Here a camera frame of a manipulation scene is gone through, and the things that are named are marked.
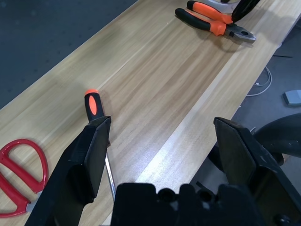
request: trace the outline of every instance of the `orange pliers handle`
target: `orange pliers handle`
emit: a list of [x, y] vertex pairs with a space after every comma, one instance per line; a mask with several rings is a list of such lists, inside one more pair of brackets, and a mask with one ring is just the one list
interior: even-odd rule
[[175, 14], [189, 25], [204, 31], [210, 31], [215, 35], [224, 35], [227, 24], [232, 24], [233, 20], [230, 15], [222, 14], [213, 7], [197, 1], [188, 1], [187, 9], [210, 18], [206, 20], [196, 14], [188, 12], [182, 8], [177, 8]]

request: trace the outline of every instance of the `cable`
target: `cable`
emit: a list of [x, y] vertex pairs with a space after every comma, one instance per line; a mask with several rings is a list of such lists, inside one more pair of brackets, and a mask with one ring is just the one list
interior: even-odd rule
[[269, 82], [269, 84], [268, 84], [268, 86], [263, 90], [263, 91], [261, 91], [261, 92], [259, 92], [259, 93], [255, 93], [255, 94], [249, 94], [249, 95], [247, 95], [247, 97], [255, 97], [255, 96], [258, 96], [258, 95], [260, 95], [260, 94], [262, 94], [262, 93], [264, 93], [265, 91], [267, 91], [268, 90], [268, 88], [271, 86], [271, 84], [272, 84], [272, 73], [269, 71], [269, 69], [267, 68], [267, 67], [265, 67], [264, 68], [266, 71], [267, 71], [267, 73], [268, 73], [268, 80], [263, 84], [263, 85], [261, 85], [261, 84], [256, 84], [255, 83], [255, 86], [264, 86], [264, 85], [266, 85], [268, 82]]

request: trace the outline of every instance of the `gray floor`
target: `gray floor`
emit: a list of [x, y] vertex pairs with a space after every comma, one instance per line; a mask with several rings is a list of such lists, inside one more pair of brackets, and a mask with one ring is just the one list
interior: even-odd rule
[[136, 0], [0, 0], [0, 109]]
[[[282, 96], [286, 91], [301, 89], [301, 28], [297, 26], [275, 53], [286, 57], [274, 56], [267, 65], [273, 78], [271, 87], [260, 96], [246, 97], [232, 120], [249, 129], [256, 127], [258, 130], [271, 121], [301, 112], [300, 106], [287, 106]], [[262, 84], [266, 79], [267, 74], [263, 71], [258, 82]], [[252, 88], [250, 94], [257, 92], [257, 87]], [[301, 158], [289, 157], [281, 168], [301, 194]], [[220, 184], [227, 183], [227, 178], [207, 158], [191, 184], [195, 185], [196, 181], [216, 193]]]

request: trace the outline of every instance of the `wood grain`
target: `wood grain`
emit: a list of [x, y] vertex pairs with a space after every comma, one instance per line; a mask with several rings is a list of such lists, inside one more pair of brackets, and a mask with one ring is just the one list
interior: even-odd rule
[[[100, 90], [112, 116], [108, 149], [117, 184], [154, 183], [178, 190], [188, 183], [216, 142], [213, 118], [231, 118], [301, 13], [301, 1], [262, 0], [238, 25], [253, 44], [198, 31], [174, 16], [184, 0], [139, 0], [0, 110], [0, 145], [29, 138], [45, 151], [49, 171], [87, 124], [83, 96]], [[26, 147], [12, 158], [41, 177]], [[11, 171], [3, 175], [35, 195]], [[14, 206], [0, 191], [2, 210]], [[96, 226], [112, 210], [106, 172], [80, 225]], [[1, 219], [24, 225], [28, 214]]]

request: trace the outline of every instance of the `red scissors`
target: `red scissors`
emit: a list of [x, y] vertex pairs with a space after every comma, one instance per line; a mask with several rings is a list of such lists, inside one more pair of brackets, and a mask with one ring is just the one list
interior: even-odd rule
[[[8, 154], [9, 152], [19, 145], [29, 145], [34, 148], [34, 150], [38, 153], [43, 169], [43, 179], [42, 181], [37, 181], [30, 175], [25, 169], [20, 167], [14, 161], [12, 161]], [[28, 186], [29, 188], [35, 192], [36, 194], [40, 194], [46, 186], [48, 180], [48, 165], [46, 157], [42, 151], [42, 149], [34, 142], [27, 139], [18, 139], [14, 140], [7, 145], [5, 145], [0, 150], [0, 163], [13, 171], [17, 176], [19, 176]], [[17, 209], [11, 213], [0, 213], [0, 218], [8, 218], [17, 216], [26, 212], [29, 212], [33, 209], [36, 201], [30, 202], [26, 197], [24, 197], [21, 193], [19, 193], [0, 173], [0, 189], [4, 191], [4, 193], [17, 205]]]

